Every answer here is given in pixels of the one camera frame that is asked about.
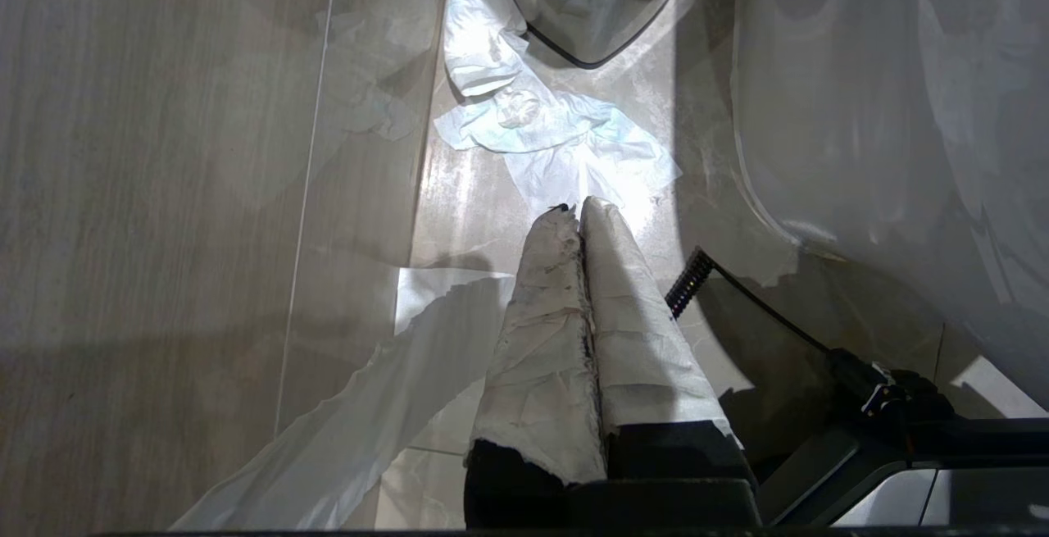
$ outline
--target beige tile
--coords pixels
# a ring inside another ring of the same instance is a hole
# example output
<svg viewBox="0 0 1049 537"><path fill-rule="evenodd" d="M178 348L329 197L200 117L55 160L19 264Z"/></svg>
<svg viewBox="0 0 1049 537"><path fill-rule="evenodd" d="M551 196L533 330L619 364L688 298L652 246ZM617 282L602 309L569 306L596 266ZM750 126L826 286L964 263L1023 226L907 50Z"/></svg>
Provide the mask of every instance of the beige tile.
<svg viewBox="0 0 1049 537"><path fill-rule="evenodd" d="M1044 418L1049 416L984 357L972 336L947 325L940 347L936 385L955 411L968 418Z"/></svg>
<svg viewBox="0 0 1049 537"><path fill-rule="evenodd" d="M280 426L341 390L392 332L442 2L333 0Z"/></svg>
<svg viewBox="0 0 1049 537"><path fill-rule="evenodd" d="M382 489L382 481L377 482L364 493L361 503L354 509L354 512L342 523L342 529L346 531L371 531L376 528L376 513L379 511L379 492Z"/></svg>
<svg viewBox="0 0 1049 537"><path fill-rule="evenodd" d="M429 120L458 101L438 51ZM428 130L415 212L411 265L517 273L532 219L497 153L458 152Z"/></svg>
<svg viewBox="0 0 1049 537"><path fill-rule="evenodd" d="M158 530L270 441L327 0L2 0L0 533Z"/></svg>
<svg viewBox="0 0 1049 537"><path fill-rule="evenodd" d="M461 455L408 448L381 481L376 529L465 529Z"/></svg>
<svg viewBox="0 0 1049 537"><path fill-rule="evenodd" d="M477 417L477 407L480 406L484 392L485 380L476 380L455 400L451 400L448 406L435 413L410 446L466 455L470 450L470 433L473 432L473 421Z"/></svg>

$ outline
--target crumpled tissue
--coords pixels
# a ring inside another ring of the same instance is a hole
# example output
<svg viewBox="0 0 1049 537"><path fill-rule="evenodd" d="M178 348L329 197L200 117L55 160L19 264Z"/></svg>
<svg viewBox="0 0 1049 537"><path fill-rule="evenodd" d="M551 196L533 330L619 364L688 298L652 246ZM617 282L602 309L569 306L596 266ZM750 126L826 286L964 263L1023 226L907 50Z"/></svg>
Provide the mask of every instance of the crumpled tissue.
<svg viewBox="0 0 1049 537"><path fill-rule="evenodd" d="M394 328L335 398L212 488L172 531L335 530L445 405L484 378L513 276L402 268Z"/></svg>
<svg viewBox="0 0 1049 537"><path fill-rule="evenodd" d="M471 436L565 484L606 478L578 228L562 205L529 231Z"/></svg>
<svg viewBox="0 0 1049 537"><path fill-rule="evenodd" d="M527 67L526 29L514 0L445 0L445 65L463 95L494 91Z"/></svg>
<svg viewBox="0 0 1049 537"><path fill-rule="evenodd" d="M448 0L446 6L445 62L459 91L472 98L435 119L435 130L451 148L502 152L534 213L581 203L591 194L629 205L681 175L656 137L615 105L542 84L522 58L516 21L507 21L520 17L512 0ZM477 82L484 92L495 92L475 96L474 82L462 78L465 67L484 69Z"/></svg>

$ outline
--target black cable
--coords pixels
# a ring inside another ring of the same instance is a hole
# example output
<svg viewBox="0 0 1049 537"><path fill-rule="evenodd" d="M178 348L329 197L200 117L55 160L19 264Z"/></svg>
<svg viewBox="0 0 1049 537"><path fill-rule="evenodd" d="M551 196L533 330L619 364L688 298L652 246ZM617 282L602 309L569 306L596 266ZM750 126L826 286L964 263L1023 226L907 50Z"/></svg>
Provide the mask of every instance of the black cable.
<svg viewBox="0 0 1049 537"><path fill-rule="evenodd" d="M741 294L746 295L747 299L754 302L754 304L759 306L765 314L769 314L773 320L778 321L778 323L783 324L788 330L795 332L798 338L805 340L806 343L809 343L809 346L823 355L831 352L831 349L829 349L825 343L812 338L809 332L798 328L793 321L787 320L782 316L782 314L773 309L771 305L762 301L757 295L752 294L750 289L743 286L743 283L740 283L740 281L732 276L730 272L726 271L722 264L713 261L713 259L707 256L707 254L701 249L695 249L695 252L692 253L692 256L688 260L688 264L685 265L685 271L681 273L678 281L675 282L673 287L670 287L670 292L666 295L666 302L667 305L670 305L670 310L673 314L675 320L677 320L678 317L681 316L681 313L685 310L685 306L688 305L688 302L695 297L697 292L700 291L700 287L703 286L708 276L710 276L711 268L721 273L725 280L730 282L732 286L736 287Z"/></svg>

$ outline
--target tile grout line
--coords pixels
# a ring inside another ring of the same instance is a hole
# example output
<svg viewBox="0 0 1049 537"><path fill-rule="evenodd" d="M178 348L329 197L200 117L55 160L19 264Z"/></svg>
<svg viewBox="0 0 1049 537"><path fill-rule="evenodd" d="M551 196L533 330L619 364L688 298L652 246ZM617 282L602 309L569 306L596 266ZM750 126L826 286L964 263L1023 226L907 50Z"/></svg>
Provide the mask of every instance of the tile grout line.
<svg viewBox="0 0 1049 537"><path fill-rule="evenodd" d="M299 212L299 236L295 242L295 265L292 268L292 292L287 302L287 321L284 325L284 352L280 359L280 380L277 383L277 411L273 416L273 437L277 438L280 430L280 408L284 400L284 373L287 372L287 352L292 337L292 314L295 308L295 287L299 279L299 257L302 256L302 230L306 220L306 200L309 197L309 174L314 163L314 141L317 137L317 115L321 107L321 86L324 85L324 56L327 53L328 29L331 26L331 4L328 0L327 16L324 19L323 45L321 47L321 66L317 74L317 96L314 100L314 125L309 131L309 152L306 155L306 182L302 187L302 209Z"/></svg>
<svg viewBox="0 0 1049 537"><path fill-rule="evenodd" d="M466 453L456 453L454 451L445 451L443 449L431 449L429 447L415 447L414 445L409 445L405 447L403 451L420 451L422 453L435 453L437 455L451 455L452 457L466 457Z"/></svg>

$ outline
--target tissue paper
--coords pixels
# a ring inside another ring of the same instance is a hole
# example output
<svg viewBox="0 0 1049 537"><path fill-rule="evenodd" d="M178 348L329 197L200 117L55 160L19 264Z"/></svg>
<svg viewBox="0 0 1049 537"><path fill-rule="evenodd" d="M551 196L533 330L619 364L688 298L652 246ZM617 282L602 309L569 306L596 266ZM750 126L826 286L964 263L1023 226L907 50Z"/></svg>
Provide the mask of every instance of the tissue paper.
<svg viewBox="0 0 1049 537"><path fill-rule="evenodd" d="M518 17L513 0L449 0L452 81L465 95L495 92L434 120L447 145L504 153L533 215L590 194L629 205L681 175L670 152L615 105L547 88L522 58L524 41L513 34Z"/></svg>
<svg viewBox="0 0 1049 537"><path fill-rule="evenodd" d="M619 209L603 198L586 198L582 228L605 432L624 425L710 421L731 435L718 395Z"/></svg>
<svg viewBox="0 0 1049 537"><path fill-rule="evenodd" d="M342 527L427 422L485 375L512 289L512 276L402 268L401 332L379 340L338 395L296 420L171 530Z"/></svg>
<svg viewBox="0 0 1049 537"><path fill-rule="evenodd" d="M578 225L562 205L524 239L472 433L565 484L606 477Z"/></svg>
<svg viewBox="0 0 1049 537"><path fill-rule="evenodd" d="M463 95L510 84L524 67L528 29L514 0L445 0L445 65Z"/></svg>

